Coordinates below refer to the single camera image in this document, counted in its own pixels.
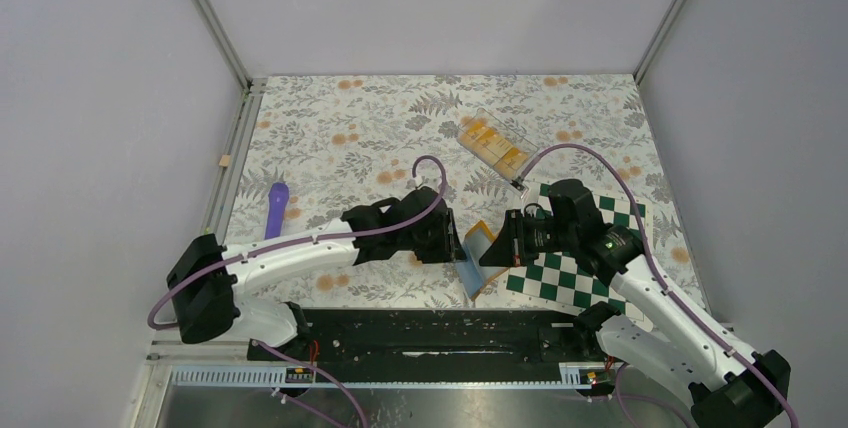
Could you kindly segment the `clear box of orange blocks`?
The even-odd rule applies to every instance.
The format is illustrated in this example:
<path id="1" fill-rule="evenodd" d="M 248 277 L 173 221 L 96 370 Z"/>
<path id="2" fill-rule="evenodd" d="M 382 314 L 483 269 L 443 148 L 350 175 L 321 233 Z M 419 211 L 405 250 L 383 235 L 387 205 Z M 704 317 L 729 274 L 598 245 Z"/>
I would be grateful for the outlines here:
<path id="1" fill-rule="evenodd" d="M 480 108 L 459 124 L 458 143 L 511 185 L 521 188 L 525 168 L 539 147 L 491 112 Z"/>

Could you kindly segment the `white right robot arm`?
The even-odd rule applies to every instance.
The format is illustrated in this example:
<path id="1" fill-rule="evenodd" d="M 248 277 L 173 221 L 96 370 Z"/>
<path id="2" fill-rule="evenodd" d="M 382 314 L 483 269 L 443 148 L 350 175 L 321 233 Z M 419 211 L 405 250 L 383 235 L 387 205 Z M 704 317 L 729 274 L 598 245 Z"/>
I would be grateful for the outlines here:
<path id="1" fill-rule="evenodd" d="M 482 267 L 527 267 L 562 253 L 577 268 L 641 311 L 657 334 L 634 325 L 608 302 L 576 322 L 575 350 L 626 362 L 686 404 L 700 427 L 765 427 L 785 412 L 791 368 L 777 351 L 759 353 L 716 322 L 662 270 L 628 226 L 603 218 L 593 193 L 576 179 L 547 188 L 532 212 L 506 211 Z"/>

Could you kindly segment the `floral patterned table mat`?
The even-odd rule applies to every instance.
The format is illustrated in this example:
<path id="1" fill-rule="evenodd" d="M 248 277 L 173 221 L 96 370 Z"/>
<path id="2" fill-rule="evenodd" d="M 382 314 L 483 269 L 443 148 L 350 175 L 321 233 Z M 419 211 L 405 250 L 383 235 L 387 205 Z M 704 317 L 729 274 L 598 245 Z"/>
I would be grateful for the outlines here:
<path id="1" fill-rule="evenodd" d="M 267 80 L 225 240 L 264 236 L 273 183 L 290 190 L 283 230 L 418 184 L 448 181 L 460 232 L 501 226 L 511 186 L 457 141 L 483 108 L 545 151 L 531 177 L 577 178 L 594 192 L 630 189 L 652 206 L 653 254 L 694 300 L 704 298 L 638 87 L 624 75 L 341 75 Z"/>

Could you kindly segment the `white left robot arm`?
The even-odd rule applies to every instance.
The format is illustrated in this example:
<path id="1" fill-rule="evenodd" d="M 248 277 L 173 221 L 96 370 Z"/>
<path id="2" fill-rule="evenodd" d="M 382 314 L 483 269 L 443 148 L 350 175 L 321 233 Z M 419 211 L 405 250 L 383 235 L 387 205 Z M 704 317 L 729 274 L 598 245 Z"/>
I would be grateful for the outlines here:
<path id="1" fill-rule="evenodd" d="M 399 252 L 423 264 L 465 260 L 453 212 L 433 189 L 358 205 L 312 230 L 250 245 L 226 247 L 213 234 L 199 236 L 168 273 L 166 299 L 185 344 L 227 335 L 262 341 L 296 359 L 309 349 L 311 336 L 299 308 L 260 300 L 256 292 L 297 275 L 385 261 Z"/>

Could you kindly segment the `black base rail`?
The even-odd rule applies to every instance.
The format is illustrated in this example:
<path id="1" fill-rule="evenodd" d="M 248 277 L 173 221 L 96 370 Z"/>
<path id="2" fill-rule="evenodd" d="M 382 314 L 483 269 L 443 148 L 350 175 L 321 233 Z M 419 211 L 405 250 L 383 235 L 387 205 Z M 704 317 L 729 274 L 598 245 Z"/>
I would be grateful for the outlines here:
<path id="1" fill-rule="evenodd" d="M 578 315 L 551 310 L 318 309 L 300 311 L 303 333 L 279 346 L 283 354 L 338 367 L 407 366 L 468 370 L 501 365 L 566 363 L 602 368 L 596 335 L 620 310 L 599 302 Z"/>

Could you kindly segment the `orange leather card holder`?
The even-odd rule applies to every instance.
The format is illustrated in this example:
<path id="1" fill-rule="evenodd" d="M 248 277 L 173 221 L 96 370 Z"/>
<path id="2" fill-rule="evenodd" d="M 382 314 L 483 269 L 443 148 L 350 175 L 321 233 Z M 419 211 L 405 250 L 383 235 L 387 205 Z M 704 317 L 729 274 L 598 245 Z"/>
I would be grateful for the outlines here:
<path id="1" fill-rule="evenodd" d="M 494 283 L 494 281 L 506 273 L 508 268 L 505 267 L 481 267 L 479 264 L 480 256 L 486 251 L 495 239 L 495 235 L 484 221 L 478 221 L 464 236 L 461 247 L 466 248 L 474 257 L 477 266 L 484 279 L 484 287 L 482 291 Z"/>

